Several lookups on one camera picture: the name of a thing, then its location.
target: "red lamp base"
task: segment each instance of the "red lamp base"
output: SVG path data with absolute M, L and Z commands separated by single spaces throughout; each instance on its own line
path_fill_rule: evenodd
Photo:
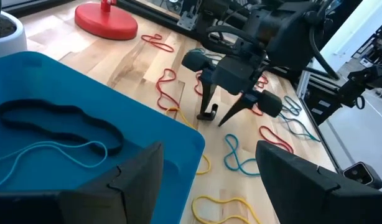
M 75 10 L 75 23 L 85 31 L 107 39 L 129 40 L 137 36 L 136 20 L 114 6 L 105 12 L 101 10 L 101 4 L 81 4 Z

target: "rubber band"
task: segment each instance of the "rubber band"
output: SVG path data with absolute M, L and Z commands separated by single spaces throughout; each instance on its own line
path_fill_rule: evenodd
M 165 80 L 164 78 L 165 78 L 167 72 L 173 73 L 173 76 L 174 76 L 174 77 Z M 157 104 L 157 106 L 158 106 L 160 109 L 162 109 L 162 110 L 167 110 L 167 109 L 168 109 L 167 107 L 161 105 L 161 99 L 162 99 L 164 96 L 166 96 L 171 102 L 173 102 L 173 103 L 176 105 L 176 108 L 180 108 L 180 104 L 179 104 L 179 102 L 177 102 L 177 101 L 176 101 L 173 97 L 171 97 L 169 94 L 165 93 L 165 92 L 162 90 L 161 86 L 160 86 L 160 83 L 171 82 L 171 81 L 174 81 L 176 78 L 177 78 L 177 74 L 176 74 L 175 71 L 173 71 L 173 70 L 170 69 L 170 68 L 165 68 L 165 69 L 164 69 L 164 73 L 163 73 L 163 75 L 158 79 L 158 81 L 157 81 L 156 84 L 155 84 L 155 87 L 156 87 L 156 89 L 157 89 L 158 92 L 159 92 L 159 98 L 158 98 L 158 100 L 156 101 L 156 104 Z
M 62 149 L 60 149 L 58 146 L 60 147 L 67 147 L 67 148 L 79 148 L 79 147 L 84 147 L 84 146 L 87 146 L 89 144 L 99 144 L 103 147 L 104 151 L 105 151 L 105 155 L 104 155 L 104 158 L 102 160 L 100 160 L 99 162 L 97 162 L 96 164 L 93 164 L 93 165 L 87 165 L 87 164 L 84 164 L 80 161 L 78 161 L 77 159 L 73 158 L 72 156 L 68 155 L 66 152 L 64 152 Z M 52 147 L 53 149 L 56 149 L 58 150 L 59 152 L 61 152 L 65 157 L 67 157 L 68 159 L 70 159 L 71 161 L 73 161 L 74 163 L 78 164 L 79 166 L 82 166 L 84 168 L 95 168 L 97 166 L 99 166 L 100 164 L 102 164 L 106 158 L 108 157 L 108 149 L 106 148 L 106 146 L 102 143 L 102 142 L 99 142 L 99 141 L 90 141 L 90 142 L 87 142 L 87 143 L 84 143 L 84 144 L 81 144 L 81 145 L 77 145 L 77 146 L 70 146 L 70 145 L 66 145 L 66 144 L 61 144 L 61 143 L 58 143 L 58 142 L 53 142 L 53 141 L 41 141 L 41 142 L 35 142 L 27 147 L 24 147 L 20 150 L 17 150 L 15 152 L 12 152 L 6 156 L 2 156 L 0 157 L 0 161 L 2 160 L 5 160 L 5 159 L 8 159 L 16 154 L 19 154 L 17 157 L 16 157 L 16 160 L 14 161 L 12 167 L 11 167 L 11 170 L 9 171 L 9 173 L 5 176 L 5 178 L 3 178 L 3 180 L 0 181 L 0 186 L 5 183 L 5 181 L 7 181 L 10 176 L 14 173 L 14 170 L 18 164 L 18 161 L 19 159 L 27 152 L 33 150 L 33 149 L 37 149 L 37 148 L 40 148 L 40 147 Z
M 198 90 L 199 84 L 201 84 L 201 81 L 198 79 L 198 77 L 202 74 L 202 72 L 197 72 L 195 74 L 195 78 L 197 79 L 197 84 L 193 87 L 193 90 L 198 94 L 199 96 L 202 96 L 202 93 Z
M 154 40 L 162 40 L 162 36 L 159 35 L 159 34 L 154 34 L 153 36 L 151 36 L 151 35 L 142 35 L 141 39 L 143 41 L 146 41 L 146 42 L 150 43 L 154 47 L 162 49 L 162 50 L 164 50 L 166 52 L 174 52 L 174 48 L 173 47 L 171 47 L 171 46 L 169 46 L 169 45 L 167 45 L 165 43 L 154 41 Z
M 285 117 L 282 113 L 279 113 L 279 116 L 285 121 L 285 123 L 286 123 L 286 125 L 287 125 L 287 127 L 288 127 L 288 131 L 291 132 L 293 135 L 295 135 L 295 136 L 306 136 L 306 137 L 310 138 L 310 139 L 313 140 L 313 141 L 321 142 L 321 140 L 319 140 L 319 139 L 317 139 L 316 137 L 314 137 L 314 136 L 309 132 L 309 130 L 307 130 L 306 126 L 305 126 L 302 122 L 300 122 L 298 119 L 287 118 L 287 117 Z M 291 121 L 294 121 L 294 122 L 296 122 L 297 124 L 301 125 L 302 128 L 303 128 L 303 130 L 304 130 L 307 134 L 305 134 L 305 133 L 296 133 L 296 132 L 294 132 L 294 131 L 291 129 L 291 127 L 289 126 L 289 122 L 291 122 Z
M 198 199 L 201 199 L 201 198 L 205 198 L 205 199 L 208 199 L 210 200 L 211 202 L 215 202 L 215 203 L 219 203 L 219 204 L 224 204 L 224 203 L 228 203 L 228 202 L 232 202 L 232 201 L 237 201 L 237 202 L 241 202 L 242 204 L 246 205 L 246 207 L 249 209 L 249 211 L 251 212 L 254 220 L 256 221 L 257 224 L 261 224 L 258 216 L 255 214 L 255 212 L 253 211 L 252 209 L 252 205 L 250 205 L 245 199 L 243 198 L 239 198 L 239 197 L 235 197 L 235 198 L 231 198 L 229 200 L 217 200 L 217 199 L 214 199 L 210 196 L 207 196 L 207 195 L 201 195 L 195 199 L 192 200 L 192 204 L 191 204 L 191 210 L 192 210 L 192 214 L 193 216 L 195 217 L 195 219 L 202 223 L 202 224 L 221 224 L 221 223 L 224 223 L 226 222 L 227 220 L 230 220 L 232 218 L 236 218 L 236 219 L 239 219 L 239 220 L 242 220 L 244 221 L 246 224 L 251 224 L 246 218 L 240 216 L 240 215 L 231 215 L 229 217 L 226 217 L 225 219 L 223 220 L 220 220 L 218 222 L 210 222 L 210 221 L 206 221 L 204 219 L 202 219 L 201 217 L 199 217 L 199 215 L 197 214 L 197 211 L 196 211 L 196 208 L 195 208 L 195 204 L 196 204 L 196 201 Z
M 254 114 L 258 115 L 258 116 L 263 116 L 263 112 L 262 112 L 261 110 L 259 110 L 257 107 L 258 107 L 258 106 L 256 106 L 256 104 L 253 105 L 253 108 L 251 109 L 251 111 L 252 111 Z
M 70 141 L 73 142 L 72 144 L 84 144 L 90 142 L 89 139 L 83 137 L 82 135 L 78 135 L 71 132 L 54 132 L 49 129 L 46 129 L 46 127 L 39 126 L 38 124 L 34 124 L 32 122 L 21 119 L 12 119 L 6 116 L 6 114 L 12 111 L 29 109 L 48 111 L 49 113 L 57 115 L 75 114 L 77 116 L 81 116 L 83 123 L 90 126 L 94 126 L 96 128 L 104 129 L 113 137 L 115 137 L 119 144 L 108 149 L 109 156 L 115 156 L 122 151 L 125 140 L 122 132 L 115 125 L 103 119 L 94 118 L 85 113 L 81 108 L 73 105 L 56 105 L 41 99 L 10 100 L 0 104 L 0 123 L 9 129 L 21 129 L 41 134 L 54 142 Z M 90 145 L 90 150 L 99 156 L 104 156 L 105 154 L 105 150 L 96 144 Z
M 284 100 L 286 101 L 286 103 L 289 104 L 289 107 L 282 105 L 282 111 L 290 112 L 291 114 L 295 116 L 299 116 L 300 112 L 302 111 L 302 107 L 289 96 L 285 96 Z
M 230 140 L 229 140 L 229 138 L 232 138 L 232 139 L 234 139 L 234 141 L 235 141 L 235 146 L 234 145 L 232 145 L 232 143 L 230 142 Z M 231 152 L 229 153 L 229 154 L 227 154 L 225 157 L 224 157 L 224 165 L 226 165 L 226 167 L 227 167 L 227 169 L 229 169 L 229 170 L 231 170 L 231 171 L 238 171 L 238 170 L 240 170 L 242 173 L 244 173 L 245 175 L 248 175 L 248 176 L 251 176 L 251 177 L 258 177 L 258 176 L 260 176 L 260 173 L 250 173 L 250 172 L 247 172 L 247 171 L 245 171 L 242 167 L 246 164 L 246 163 L 248 163 L 248 162 L 254 162 L 255 164 L 257 164 L 256 163 L 256 159 L 255 158 L 250 158 L 250 159 L 247 159 L 247 160 L 245 160 L 245 161 L 243 161 L 243 162 L 241 162 L 240 163 L 240 160 L 238 159 L 238 155 L 236 154 L 236 150 L 239 148 L 239 142 L 238 142 L 238 138 L 235 136 L 235 135 L 233 135 L 233 134 L 227 134 L 226 136 L 225 136 L 225 141 L 227 142 L 227 144 L 230 146 L 230 148 L 231 148 Z M 236 164 L 238 165 L 238 167 L 232 167 L 232 166 L 230 166 L 229 164 L 228 164 L 228 162 L 227 162 L 227 159 L 230 157 L 230 156 L 232 156 L 232 155 L 234 155 L 234 158 L 235 158 L 235 161 L 236 161 Z
M 180 113 L 180 116 L 181 118 L 183 119 L 183 122 L 190 128 L 198 131 L 188 120 L 187 118 L 185 118 L 184 114 L 183 114 L 183 111 L 181 111 L 180 108 L 175 108 L 175 107 L 172 107 L 172 108 L 168 108 L 166 111 L 165 111 L 165 114 L 168 115 L 167 113 L 169 111 L 178 111 Z M 200 171 L 200 172 L 197 172 L 197 175 L 202 175 L 202 174 L 206 174 L 207 172 L 210 171 L 210 160 L 207 156 L 205 156 L 204 154 L 202 154 L 202 157 L 206 160 L 207 164 L 208 164 L 208 168 L 204 171 Z
M 265 75 L 261 75 L 261 76 L 259 77 L 258 82 L 256 83 L 256 85 L 257 85 L 259 88 L 264 88 L 264 86 L 267 85 L 267 84 L 268 84 L 268 78 L 267 78 L 267 76 L 265 76 Z
M 271 135 L 273 135 L 277 140 L 278 142 L 274 142 L 272 140 L 269 140 L 264 134 L 263 134 L 263 130 L 267 130 L 268 132 L 270 132 Z M 283 148 L 285 148 L 286 151 L 290 152 L 290 153 L 294 153 L 294 150 L 292 148 L 292 146 L 286 142 L 285 140 L 283 140 L 282 138 L 280 138 L 277 134 L 275 134 L 273 131 L 271 131 L 267 126 L 260 126 L 259 128 L 259 133 L 261 135 L 261 137 L 266 140 L 267 142 L 270 142 L 271 144 L 275 144 L 277 146 L 282 146 Z

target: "wooden tabletop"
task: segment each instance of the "wooden tabletop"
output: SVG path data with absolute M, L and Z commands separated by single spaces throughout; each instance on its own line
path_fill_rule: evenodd
M 139 25 L 135 39 L 114 41 L 95 37 L 81 30 L 74 23 L 75 8 L 83 2 L 85 1 L 70 2 L 21 18 L 25 25 L 28 48 L 59 60 L 160 113 L 164 113 L 164 111 L 156 105 L 158 92 L 155 83 L 165 68 L 172 68 L 177 72 L 177 80 L 162 85 L 162 88 L 180 101 L 180 107 L 185 117 L 203 134 L 206 141 L 204 154 L 212 163 L 209 173 L 195 177 L 181 223 L 198 223 L 192 215 L 191 202 L 199 195 L 209 195 L 222 200 L 232 197 L 244 198 L 253 206 L 261 223 L 278 223 L 261 179 L 247 177 L 241 172 L 230 171 L 224 166 L 223 157 L 231 150 L 224 141 L 224 137 L 228 133 L 238 137 L 240 141 L 238 155 L 242 161 L 254 157 L 256 142 L 262 139 L 258 128 L 266 125 L 287 141 L 298 156 L 334 170 L 321 143 L 293 136 L 279 118 L 271 118 L 266 114 L 256 116 L 250 110 L 243 110 L 219 128 L 218 122 L 238 98 L 221 88 L 217 88 L 211 101 L 219 105 L 216 119 L 212 122 L 198 121 L 196 115 L 199 112 L 202 98 L 193 89 L 197 82 L 195 74 L 181 65 L 184 54 L 188 50 L 199 47 L 198 42 L 135 15 L 134 18 Z M 175 52 L 159 50 L 140 38 L 143 34 L 153 35 L 155 33 L 162 35 L 163 42 L 173 46 Z M 267 76 L 269 84 L 265 89 L 281 98 L 287 95 L 299 102 L 293 87 L 287 80 L 270 73 L 267 73 Z M 163 101 L 163 103 L 173 106 L 169 101 Z M 180 116 L 175 116 L 175 118 L 177 121 L 183 122 Z M 314 136 L 317 136 L 304 111 L 297 118 L 307 126 Z M 298 126 L 292 124 L 291 127 L 301 132 L 301 128 Z M 206 162 L 201 160 L 199 169 L 206 169 L 206 165 Z M 253 162 L 247 164 L 245 169 L 250 172 L 258 171 L 257 165 Z M 217 205 L 201 199 L 197 203 L 197 212 L 202 218 L 210 221 L 218 221 L 228 215 L 239 214 L 251 223 L 255 223 L 251 213 L 239 202 Z M 231 219 L 226 223 L 243 222 Z

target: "blue bin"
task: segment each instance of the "blue bin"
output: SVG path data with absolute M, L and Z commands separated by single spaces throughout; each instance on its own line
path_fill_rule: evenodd
M 53 149 L 28 152 L 11 178 L 0 186 L 0 192 L 75 189 L 160 141 L 164 144 L 164 171 L 151 223 L 180 222 L 205 147 L 201 134 L 42 54 L 21 52 L 0 58 L 0 104 L 26 98 L 75 105 L 88 115 L 115 125 L 126 142 L 117 156 L 107 158 L 94 169 L 80 167 Z M 58 117 L 24 110 L 16 119 L 34 121 L 54 131 L 82 133 L 90 140 L 113 141 L 109 133 L 83 126 L 81 118 L 76 116 Z M 7 129 L 0 124 L 0 157 L 46 140 L 41 135 Z M 87 164 L 101 160 L 87 148 L 65 150 Z M 13 162 L 14 157 L 0 162 L 0 180 Z

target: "red rubber band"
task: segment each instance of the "red rubber band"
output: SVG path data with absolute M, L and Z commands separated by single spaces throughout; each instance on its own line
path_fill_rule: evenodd
M 201 83 L 201 81 L 198 79 L 198 77 L 202 74 L 202 72 L 197 72 L 195 74 L 195 78 L 197 79 L 197 84 L 193 87 L 193 90 L 200 96 L 202 96 L 202 93 L 198 90 L 198 86 Z
M 259 88 L 264 88 L 265 85 L 268 84 L 268 78 L 265 75 L 261 75 L 256 85 Z
M 143 41 L 146 41 L 150 44 L 152 44 L 153 46 L 159 48 L 159 49 L 162 49 L 166 52 L 174 52 L 174 48 L 165 44 L 165 43 L 160 43 L 160 42 L 156 42 L 156 41 L 153 41 L 153 40 L 162 40 L 162 36 L 159 35 L 159 34 L 154 34 L 154 36 L 151 36 L 151 35 L 142 35 L 141 36 L 141 39 Z
M 262 130 L 265 129 L 267 131 L 269 131 L 276 139 L 278 139 L 279 142 L 273 142 L 273 141 L 270 141 L 268 138 L 266 138 L 262 132 Z M 267 142 L 270 142 L 271 144 L 275 144 L 277 146 L 282 146 L 284 147 L 288 152 L 290 153 L 294 153 L 294 150 L 292 148 L 292 146 L 288 143 L 288 142 L 285 142 L 285 140 L 281 139 L 278 135 L 274 134 L 273 131 L 271 131 L 267 126 L 260 126 L 259 128 L 259 133 L 261 135 L 261 137 L 266 140 Z
M 164 79 L 165 76 L 166 76 L 166 72 L 171 72 L 173 73 L 174 77 L 173 78 L 169 78 L 169 79 Z M 173 102 L 177 108 L 180 108 L 180 104 L 179 102 L 177 102 L 173 97 L 169 96 L 169 94 L 165 93 L 162 89 L 161 89 L 161 86 L 159 85 L 160 83 L 167 83 L 167 82 L 171 82 L 173 80 L 175 80 L 177 78 L 177 74 L 175 71 L 173 71 L 172 69 L 170 68 L 165 68 L 164 69 L 164 73 L 163 75 L 158 79 L 158 81 L 156 82 L 155 84 L 155 87 L 156 89 L 159 91 L 159 98 L 158 100 L 156 101 L 156 104 L 158 105 L 158 107 L 162 110 L 167 110 L 169 108 L 165 107 L 165 106 L 162 106 L 161 105 L 161 99 L 166 96 L 171 102 Z
M 251 111 L 252 111 L 254 114 L 258 115 L 258 116 L 263 116 L 263 112 L 261 112 L 261 110 L 257 109 L 257 106 L 256 106 L 256 105 L 253 106 L 253 108 L 251 109 Z

